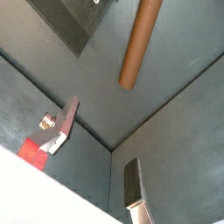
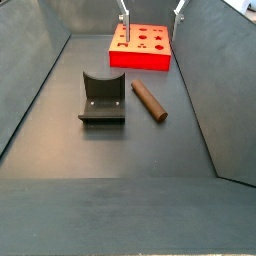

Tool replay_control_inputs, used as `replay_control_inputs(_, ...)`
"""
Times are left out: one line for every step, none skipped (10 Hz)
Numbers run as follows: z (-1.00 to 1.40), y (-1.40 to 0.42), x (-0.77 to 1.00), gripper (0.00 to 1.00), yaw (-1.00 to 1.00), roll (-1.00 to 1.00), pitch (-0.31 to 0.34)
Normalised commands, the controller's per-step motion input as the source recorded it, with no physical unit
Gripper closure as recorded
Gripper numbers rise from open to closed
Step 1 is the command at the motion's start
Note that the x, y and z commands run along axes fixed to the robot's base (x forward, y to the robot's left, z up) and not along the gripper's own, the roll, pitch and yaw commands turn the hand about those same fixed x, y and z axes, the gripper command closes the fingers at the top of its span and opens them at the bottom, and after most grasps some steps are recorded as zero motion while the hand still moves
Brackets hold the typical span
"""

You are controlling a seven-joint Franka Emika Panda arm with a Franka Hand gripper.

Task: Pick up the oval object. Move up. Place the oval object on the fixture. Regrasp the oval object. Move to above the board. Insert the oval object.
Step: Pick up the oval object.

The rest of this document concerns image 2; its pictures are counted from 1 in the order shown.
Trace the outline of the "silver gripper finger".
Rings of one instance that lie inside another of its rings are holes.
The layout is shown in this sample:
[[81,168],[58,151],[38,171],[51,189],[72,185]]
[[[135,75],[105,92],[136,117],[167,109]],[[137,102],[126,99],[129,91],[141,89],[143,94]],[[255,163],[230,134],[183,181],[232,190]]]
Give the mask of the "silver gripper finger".
[[182,10],[183,10],[183,7],[185,5],[185,2],[186,2],[186,0],[180,0],[177,7],[174,10],[175,19],[174,19],[174,26],[173,26],[173,33],[172,33],[172,42],[174,42],[174,40],[175,40],[177,27],[178,27],[178,24],[181,20],[182,15],[183,15]]
[[124,0],[116,0],[121,14],[119,15],[119,20],[123,22],[123,25],[126,29],[126,41],[130,41],[130,13],[129,10],[126,8]]

